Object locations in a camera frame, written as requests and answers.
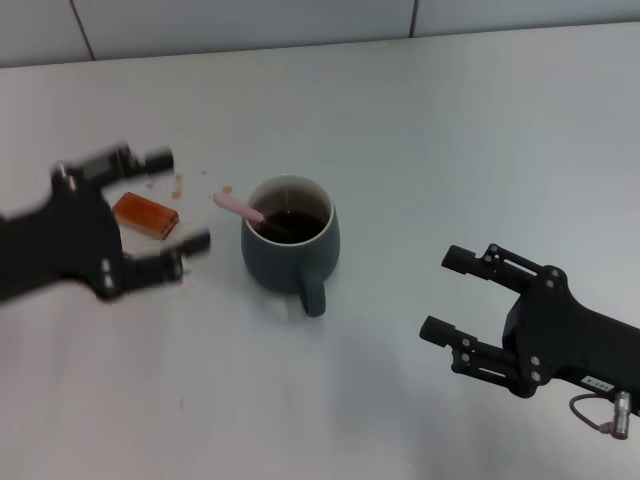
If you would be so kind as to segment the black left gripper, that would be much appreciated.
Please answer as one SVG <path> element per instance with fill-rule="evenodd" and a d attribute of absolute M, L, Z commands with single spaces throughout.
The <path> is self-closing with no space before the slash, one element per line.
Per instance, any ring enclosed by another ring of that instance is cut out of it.
<path fill-rule="evenodd" d="M 61 164 L 37 209 L 1 219 L 1 299 L 62 280 L 78 280 L 101 299 L 183 279 L 183 260 L 207 252 L 203 231 L 156 255 L 124 256 L 118 226 L 101 189 L 125 179 L 174 172 L 161 149 L 140 157 L 120 144 L 80 164 Z"/>

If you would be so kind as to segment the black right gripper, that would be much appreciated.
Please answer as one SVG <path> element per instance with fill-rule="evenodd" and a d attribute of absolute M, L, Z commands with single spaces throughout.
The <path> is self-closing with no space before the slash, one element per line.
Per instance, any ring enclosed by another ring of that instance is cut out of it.
<path fill-rule="evenodd" d="M 507 316 L 505 350 L 435 317 L 425 320 L 420 338 L 452 349 L 454 373 L 507 388 L 521 398 L 532 397 L 553 379 L 610 401 L 624 391 L 631 396 L 631 412 L 639 413 L 639 329 L 581 305 L 562 270 L 543 268 L 497 244 L 480 256 L 452 245 L 442 266 L 520 294 Z"/>

